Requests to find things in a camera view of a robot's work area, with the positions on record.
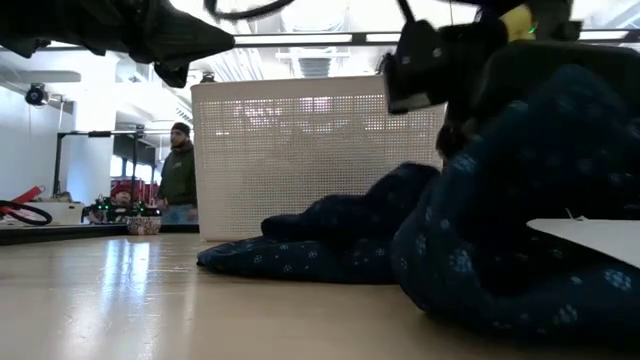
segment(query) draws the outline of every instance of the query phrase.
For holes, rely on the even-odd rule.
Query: dark blue blanket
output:
[[[640,119],[567,66],[516,102],[422,196],[392,246],[424,311],[483,333],[558,342],[640,334],[640,270],[527,227],[535,218],[633,218]]]
[[[349,284],[396,283],[389,246],[439,171],[405,163],[362,196],[330,195],[297,215],[262,222],[263,236],[198,254],[218,273]]]

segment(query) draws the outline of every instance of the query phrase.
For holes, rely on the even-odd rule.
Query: green jacket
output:
[[[193,144],[173,149],[164,161],[158,199],[171,205],[198,205]]]

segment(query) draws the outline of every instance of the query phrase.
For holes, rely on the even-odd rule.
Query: white mesh crate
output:
[[[444,107],[389,116],[380,77],[192,88],[200,234],[238,240],[328,194],[362,194],[403,161],[440,166]]]

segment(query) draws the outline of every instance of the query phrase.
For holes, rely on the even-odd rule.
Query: black cable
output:
[[[288,5],[291,5],[295,0],[276,0],[270,4],[259,6],[255,9],[238,12],[220,12],[217,10],[217,0],[204,0],[204,7],[213,16],[214,19],[222,20],[248,20],[261,18],[273,13],[276,13]]]
[[[402,11],[402,15],[404,16],[404,21],[408,23],[416,22],[415,16],[413,16],[413,12],[411,11],[411,6],[407,0],[398,0],[398,6],[400,7],[400,11]]]
[[[24,216],[20,216],[18,214],[16,214],[13,211],[9,211],[6,215],[7,216],[11,216],[12,218],[21,221],[27,225],[34,225],[34,226],[45,226],[45,225],[49,225],[51,224],[51,221],[53,221],[53,217],[51,217],[51,215],[42,210],[42,209],[38,209],[35,208],[33,206],[29,206],[29,205],[24,205],[24,204],[18,204],[15,203],[13,201],[5,201],[5,200],[0,200],[0,208],[3,207],[7,207],[13,210],[26,210],[26,211],[31,211],[32,213],[36,214],[36,215],[40,215],[44,218],[44,220],[32,220],[32,219],[27,219]]]

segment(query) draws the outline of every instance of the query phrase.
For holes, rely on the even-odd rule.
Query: white paper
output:
[[[535,219],[527,225],[640,268],[640,221]]]

